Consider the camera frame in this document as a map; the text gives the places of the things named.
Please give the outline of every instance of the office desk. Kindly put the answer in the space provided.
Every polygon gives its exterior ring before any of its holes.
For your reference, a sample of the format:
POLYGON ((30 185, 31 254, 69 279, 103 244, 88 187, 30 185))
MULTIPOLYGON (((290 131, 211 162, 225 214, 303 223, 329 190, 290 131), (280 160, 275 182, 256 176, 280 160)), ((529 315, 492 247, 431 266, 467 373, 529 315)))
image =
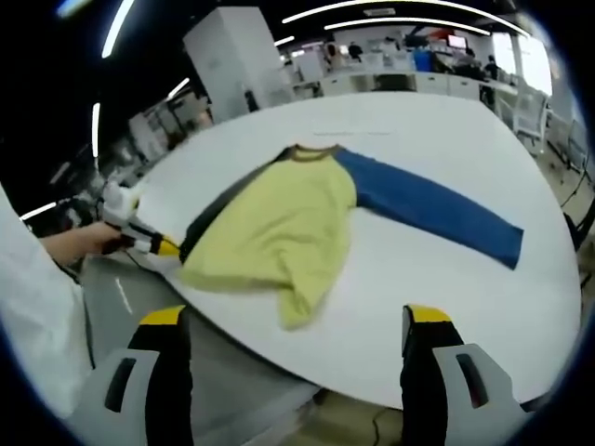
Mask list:
POLYGON ((190 139, 143 179, 139 217, 179 242, 237 178, 300 143, 342 144, 431 178, 524 228, 518 267, 422 230, 350 214, 345 266, 312 323, 279 325, 275 293, 225 295, 186 287, 176 259, 153 258, 214 324, 259 355, 322 387, 402 407, 402 308, 441 308, 468 343, 512 378, 519 401, 550 389, 579 326, 575 252, 535 162, 479 101, 421 93, 303 100, 243 116, 190 139))

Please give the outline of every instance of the cable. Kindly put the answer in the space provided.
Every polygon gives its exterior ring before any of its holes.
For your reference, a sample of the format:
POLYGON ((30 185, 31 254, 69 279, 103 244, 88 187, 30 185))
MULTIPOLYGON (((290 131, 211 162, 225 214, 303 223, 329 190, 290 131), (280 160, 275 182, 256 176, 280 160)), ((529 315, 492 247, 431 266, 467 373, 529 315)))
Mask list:
POLYGON ((576 185, 575 190, 573 190, 572 193, 570 195, 568 195, 568 198, 566 200, 564 200, 564 203, 562 203, 560 205, 560 208, 565 207, 568 204, 568 202, 570 202, 570 200, 572 200, 572 198, 576 195, 576 193, 580 189, 580 185, 583 183, 583 180, 587 176, 587 165, 588 165, 588 159, 590 158, 590 156, 591 156, 591 150, 587 150, 587 159, 583 163, 583 175, 578 180, 578 184, 576 185))
POLYGON ((568 204, 568 202, 570 202, 570 200, 576 195, 576 193, 580 189, 580 185, 583 183, 583 180, 585 179, 586 175, 587 175, 587 168, 585 168, 585 170, 583 170, 583 175, 578 180, 578 184, 576 185, 575 189, 572 191, 572 193, 570 195, 568 195, 568 198, 566 200, 564 200, 564 203, 562 203, 560 205, 560 208, 565 207, 568 204))
POLYGON ((380 432, 378 431, 378 419, 380 418, 380 416, 382 416, 382 414, 386 411, 389 411, 390 407, 385 407, 384 409, 378 411, 378 413, 376 415, 374 415, 374 418, 372 418, 372 424, 374 425, 374 444, 372 446, 377 446, 380 443, 380 432))

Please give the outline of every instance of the computer monitor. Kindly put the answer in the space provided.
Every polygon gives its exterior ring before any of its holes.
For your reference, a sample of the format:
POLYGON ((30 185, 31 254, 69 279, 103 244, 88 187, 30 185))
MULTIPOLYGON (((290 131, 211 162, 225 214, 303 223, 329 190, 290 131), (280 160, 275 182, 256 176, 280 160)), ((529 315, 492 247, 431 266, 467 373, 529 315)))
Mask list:
POLYGON ((448 36, 448 45, 452 48, 467 49, 467 39, 458 35, 448 36))

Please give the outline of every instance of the ceiling light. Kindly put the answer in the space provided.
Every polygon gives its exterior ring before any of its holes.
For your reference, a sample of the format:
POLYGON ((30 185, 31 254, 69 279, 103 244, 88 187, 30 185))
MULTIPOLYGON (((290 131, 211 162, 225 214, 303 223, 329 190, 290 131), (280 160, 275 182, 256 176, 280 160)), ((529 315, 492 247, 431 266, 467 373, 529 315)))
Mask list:
POLYGON ((390 21, 398 21, 398 22, 413 22, 413 23, 432 23, 435 25, 442 25, 448 26, 451 28, 461 28, 467 31, 473 31, 474 33, 479 33, 483 35, 490 35, 490 32, 486 30, 481 30, 479 28, 475 28, 474 26, 463 25, 462 23, 455 23, 453 21, 446 21, 446 20, 436 20, 436 19, 422 19, 418 17, 390 17, 390 18, 381 18, 381 19, 363 19, 363 20, 352 20, 352 21, 344 21, 342 23, 335 23, 334 25, 326 25, 324 28, 326 30, 334 30, 335 28, 343 28, 345 26, 353 26, 353 25, 364 25, 366 23, 382 23, 382 22, 390 22, 390 21))
POLYGON ((309 44, 304 44, 304 45, 302 45, 301 47, 302 47, 302 48, 312 48, 312 47, 314 47, 314 46, 320 46, 320 45, 323 45, 323 44, 324 44, 324 42, 321 40, 321 41, 319 41, 319 42, 311 42, 311 43, 309 43, 309 44))
POLYGON ((176 96, 176 94, 187 84, 190 82, 189 78, 184 79, 182 82, 180 82, 178 84, 178 86, 176 86, 173 90, 171 90, 169 92, 169 94, 167 95, 167 100, 172 99, 174 96, 176 96))
POLYGON ((93 105, 93 117, 91 118, 91 150, 93 158, 97 159, 99 154, 99 108, 101 104, 93 105))
POLYGON ((329 11, 331 9, 337 9, 340 7, 354 7, 357 5, 366 5, 366 4, 370 4, 370 3, 389 3, 389 2, 424 3, 424 4, 429 4, 429 5, 437 5, 437 6, 441 6, 441 7, 453 7, 455 9, 461 9, 463 11, 471 12, 473 14, 477 14, 479 16, 483 16, 488 19, 491 19, 493 21, 497 21, 498 23, 502 23, 503 25, 508 26, 509 28, 516 31, 517 33, 520 33, 527 37, 530 35, 524 29, 519 28, 517 25, 514 25, 507 20, 501 19, 500 17, 495 16, 494 14, 490 14, 489 12, 482 11, 475 7, 467 7, 465 5, 460 5, 458 3, 453 3, 453 2, 446 2, 443 0, 350 0, 347 2, 335 3, 333 5, 327 5, 325 7, 316 7, 315 9, 310 9, 309 11, 300 12, 299 14, 296 14, 294 16, 283 19, 282 23, 289 23, 290 21, 303 19, 304 17, 308 17, 313 14, 318 14, 319 12, 325 12, 325 11, 329 11))
POLYGON ((54 202, 54 203, 46 204, 45 206, 38 207, 37 209, 34 209, 31 212, 28 212, 27 214, 23 214, 19 218, 21 221, 25 221, 27 218, 31 218, 32 216, 41 214, 42 212, 45 212, 46 210, 51 209, 52 207, 56 207, 56 204, 57 203, 54 202))
POLYGON ((294 39, 295 39, 295 37, 293 35, 290 35, 289 37, 286 37, 285 39, 281 39, 281 40, 276 41, 275 42, 275 46, 286 44, 287 42, 291 42, 294 39))
POLYGON ((115 17, 113 18, 112 27, 108 32, 108 36, 105 39, 105 44, 103 45, 103 51, 101 51, 101 56, 105 59, 108 58, 112 54, 113 46, 115 45, 115 39, 118 37, 118 33, 120 32, 120 28, 122 28, 122 24, 124 23, 124 19, 126 18, 126 14, 132 7, 134 0, 122 0, 120 7, 118 8, 118 12, 115 13, 115 17))

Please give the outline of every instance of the blue sleeve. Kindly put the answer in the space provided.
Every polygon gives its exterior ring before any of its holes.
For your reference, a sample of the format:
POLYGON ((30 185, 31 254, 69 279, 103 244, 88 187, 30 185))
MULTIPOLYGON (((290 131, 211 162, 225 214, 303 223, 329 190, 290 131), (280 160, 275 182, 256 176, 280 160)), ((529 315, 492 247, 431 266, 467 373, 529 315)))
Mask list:
POLYGON ((341 150, 335 159, 350 174, 357 205, 474 249, 514 269, 522 230, 472 200, 429 179, 341 150))

